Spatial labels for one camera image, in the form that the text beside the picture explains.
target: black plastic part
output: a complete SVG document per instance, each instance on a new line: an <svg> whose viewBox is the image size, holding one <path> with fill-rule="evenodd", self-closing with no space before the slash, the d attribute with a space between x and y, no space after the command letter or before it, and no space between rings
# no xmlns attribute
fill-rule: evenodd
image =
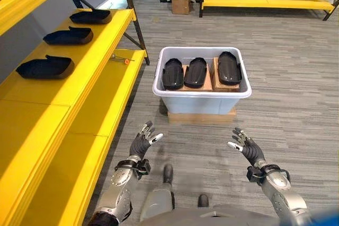
<svg viewBox="0 0 339 226"><path fill-rule="evenodd" d="M242 81L242 71L237 58L230 52L224 51L218 59L218 76L224 85L237 85Z"/></svg>
<svg viewBox="0 0 339 226"><path fill-rule="evenodd" d="M163 170L163 183L169 183L172 185L173 181L173 166L171 164L166 164Z"/></svg>
<svg viewBox="0 0 339 226"><path fill-rule="evenodd" d="M198 198L198 207L209 207L209 199L206 194L200 194Z"/></svg>
<svg viewBox="0 0 339 226"><path fill-rule="evenodd" d="M173 192L171 192L171 197L172 197L172 208L175 209L175 197Z"/></svg>
<svg viewBox="0 0 339 226"><path fill-rule="evenodd" d="M187 66L184 84L190 88L202 87L205 83L207 64L203 58L195 58Z"/></svg>
<svg viewBox="0 0 339 226"><path fill-rule="evenodd" d="M131 215L132 211L133 211L132 202L130 202L130 203L129 203L129 211L128 211L128 213L125 215L125 217L122 219L122 222L123 222L124 220L126 220L126 219Z"/></svg>
<svg viewBox="0 0 339 226"><path fill-rule="evenodd" d="M138 161L138 163L136 165L136 169L137 169L138 174L140 176L149 175L149 173L150 173L149 161L147 159Z"/></svg>
<svg viewBox="0 0 339 226"><path fill-rule="evenodd" d="M97 212L92 216L88 226L119 226L119 221L112 214Z"/></svg>
<svg viewBox="0 0 339 226"><path fill-rule="evenodd" d="M90 28L72 28L47 34L43 40L48 44L86 44L93 39Z"/></svg>
<svg viewBox="0 0 339 226"><path fill-rule="evenodd" d="M163 69L163 85L168 90L178 90L184 85L184 69L181 62L176 59L170 59Z"/></svg>
<svg viewBox="0 0 339 226"><path fill-rule="evenodd" d="M259 184L263 177L263 172L258 167L249 166L247 167L246 177L251 183L257 182Z"/></svg>
<svg viewBox="0 0 339 226"><path fill-rule="evenodd" d="M82 11L69 17L74 23L80 24L107 24L112 20L112 14L108 10L93 9L91 12Z"/></svg>
<svg viewBox="0 0 339 226"><path fill-rule="evenodd" d="M74 70L70 58L46 55L46 59L33 59L17 67L16 71L26 79L64 79Z"/></svg>

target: black wrist strap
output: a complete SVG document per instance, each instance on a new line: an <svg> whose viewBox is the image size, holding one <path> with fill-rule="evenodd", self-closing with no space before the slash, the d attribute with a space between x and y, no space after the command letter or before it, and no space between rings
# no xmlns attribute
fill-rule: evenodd
<svg viewBox="0 0 339 226"><path fill-rule="evenodd" d="M250 182L256 182L258 185L261 185L264 179L273 172L284 172L286 174L286 178L289 182L291 182L290 174L285 169L280 169L280 167L276 164L268 164L261 168L249 166L247 168L247 179Z"/></svg>

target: robot finger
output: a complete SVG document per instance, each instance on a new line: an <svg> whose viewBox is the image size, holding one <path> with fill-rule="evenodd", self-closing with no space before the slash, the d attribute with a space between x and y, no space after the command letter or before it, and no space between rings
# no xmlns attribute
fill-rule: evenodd
<svg viewBox="0 0 339 226"><path fill-rule="evenodd" d="M164 136L163 133L159 133L151 138L148 139L149 144L152 146L155 142L158 142Z"/></svg>
<svg viewBox="0 0 339 226"><path fill-rule="evenodd" d="M234 142L228 142L227 145L235 150L238 150L239 152L243 151L243 147L235 144Z"/></svg>
<svg viewBox="0 0 339 226"><path fill-rule="evenodd" d="M145 139L148 139L148 137L155 131L155 127L152 127L145 132Z"/></svg>
<svg viewBox="0 0 339 226"><path fill-rule="evenodd" d="M152 125L153 125L152 121L147 121L147 122L142 126L142 128L141 128L141 130L140 130L140 133L141 133L141 134L146 133Z"/></svg>

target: white plastic bin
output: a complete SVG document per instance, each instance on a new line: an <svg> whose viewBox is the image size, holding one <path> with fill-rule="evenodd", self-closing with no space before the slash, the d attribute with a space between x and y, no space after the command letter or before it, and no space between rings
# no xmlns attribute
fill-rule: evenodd
<svg viewBox="0 0 339 226"><path fill-rule="evenodd" d="M223 51L229 51L236 56L242 71L240 92L182 92L166 91L162 83L163 68L171 58L177 58L183 65L189 65L196 57L202 57L213 71L213 58L218 57ZM158 65L153 83L153 93L160 96L171 113L203 113L227 114L241 98L251 95L242 55L233 47L166 47L160 52Z"/></svg>

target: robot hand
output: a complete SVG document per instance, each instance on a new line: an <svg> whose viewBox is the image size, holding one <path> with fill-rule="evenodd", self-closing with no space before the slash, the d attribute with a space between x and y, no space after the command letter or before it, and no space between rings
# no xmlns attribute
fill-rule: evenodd
<svg viewBox="0 0 339 226"><path fill-rule="evenodd" d="M160 133L151 137L155 130L152 125L151 121L143 125L130 146L127 160L120 161L114 168L111 185L100 197L98 209L88 225L117 226L131 214L131 196L141 177L150 172L148 160L143 158L148 148L164 136Z"/></svg>
<svg viewBox="0 0 339 226"><path fill-rule="evenodd" d="M240 128L233 130L237 143L227 144L241 152L252 166L247 168L247 178L257 182L270 199L282 225L305 225L310 214L304 199L291 189L288 171L278 165L268 164L261 148Z"/></svg>
<svg viewBox="0 0 339 226"><path fill-rule="evenodd" d="M249 163L254 166L256 162L265 161L264 153L261 148L252 140L251 137L240 128L235 127L233 130L235 135L232 135L232 138L237 141L238 144L234 142L228 142L227 144L238 151L240 151Z"/></svg>
<svg viewBox="0 0 339 226"><path fill-rule="evenodd" d="M147 149L164 136L162 133L159 133L158 135L150 137L150 135L155 130L152 125L152 122L148 121L141 128L129 149L130 156L137 156L140 158L139 160L142 160L145 156L145 153L147 152Z"/></svg>

